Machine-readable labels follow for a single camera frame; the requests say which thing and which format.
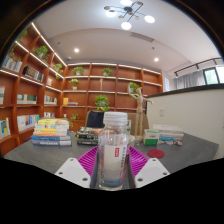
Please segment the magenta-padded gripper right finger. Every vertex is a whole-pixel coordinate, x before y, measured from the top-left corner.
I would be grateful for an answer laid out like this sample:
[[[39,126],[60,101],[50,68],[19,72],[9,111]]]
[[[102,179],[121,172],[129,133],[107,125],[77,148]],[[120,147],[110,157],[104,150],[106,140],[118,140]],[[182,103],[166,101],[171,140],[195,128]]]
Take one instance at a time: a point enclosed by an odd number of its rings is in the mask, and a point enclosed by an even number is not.
[[[129,147],[128,177],[131,188],[140,188],[169,175],[169,171],[157,158],[148,158]]]

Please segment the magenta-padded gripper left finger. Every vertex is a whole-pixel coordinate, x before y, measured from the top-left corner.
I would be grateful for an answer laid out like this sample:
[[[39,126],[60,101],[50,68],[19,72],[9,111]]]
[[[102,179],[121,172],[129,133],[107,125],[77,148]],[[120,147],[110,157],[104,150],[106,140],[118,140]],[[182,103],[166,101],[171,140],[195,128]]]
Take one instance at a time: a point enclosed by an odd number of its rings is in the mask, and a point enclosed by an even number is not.
[[[95,146],[78,158],[68,158],[56,175],[84,188],[94,188],[97,181],[97,149]]]

